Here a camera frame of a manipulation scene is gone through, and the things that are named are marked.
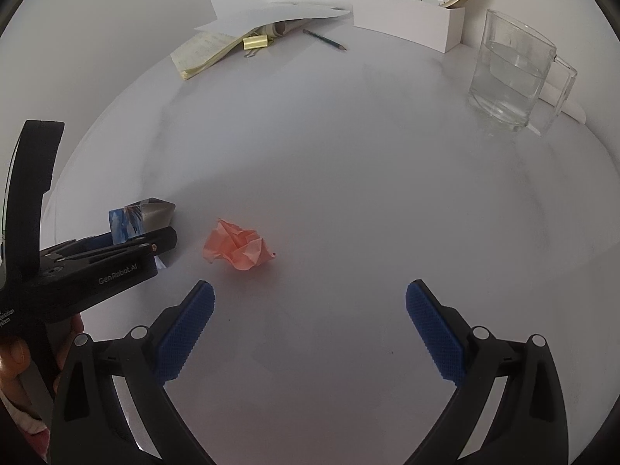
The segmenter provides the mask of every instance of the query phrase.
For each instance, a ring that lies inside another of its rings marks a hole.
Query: water
[[[487,112],[510,126],[526,126],[545,75],[516,50],[483,43],[470,92]]]

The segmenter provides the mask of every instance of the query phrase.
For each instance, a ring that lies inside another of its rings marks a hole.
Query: human hand
[[[80,315],[75,315],[71,319],[71,332],[63,341],[63,344],[57,351],[56,360],[58,368],[62,371],[64,362],[67,360],[71,343],[76,335],[84,331],[84,323]],[[23,339],[2,338],[0,340],[0,391],[9,399],[18,409],[27,412],[31,416],[36,417],[36,413],[32,408],[32,403],[18,380],[18,375],[26,371],[30,365],[30,351]],[[60,375],[54,382],[54,391],[58,388]]]

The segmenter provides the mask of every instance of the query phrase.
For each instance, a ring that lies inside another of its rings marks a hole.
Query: pencil
[[[328,38],[325,38],[324,36],[321,36],[320,34],[313,33],[312,31],[309,31],[308,29],[304,29],[304,33],[309,34],[310,36],[314,36],[315,38],[318,38],[319,40],[325,42],[326,44],[330,44],[332,47],[336,47],[337,49],[340,49],[341,51],[346,51],[346,47],[344,45],[340,45],[339,43],[334,42],[333,40],[330,40]]]

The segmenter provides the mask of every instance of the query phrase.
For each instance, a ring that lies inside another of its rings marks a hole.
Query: clear glass pitcher
[[[537,129],[542,133],[562,111],[577,77],[577,70],[556,53],[556,46],[527,24],[495,10],[487,10],[469,92],[492,116],[512,128],[526,127],[551,65],[558,63],[568,70],[568,79],[553,116]]]

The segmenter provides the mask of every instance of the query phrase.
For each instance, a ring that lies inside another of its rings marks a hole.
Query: yellow notepad
[[[243,42],[245,36],[247,35],[238,38],[224,33],[202,31],[185,42],[170,57],[182,79],[191,79],[217,63]]]

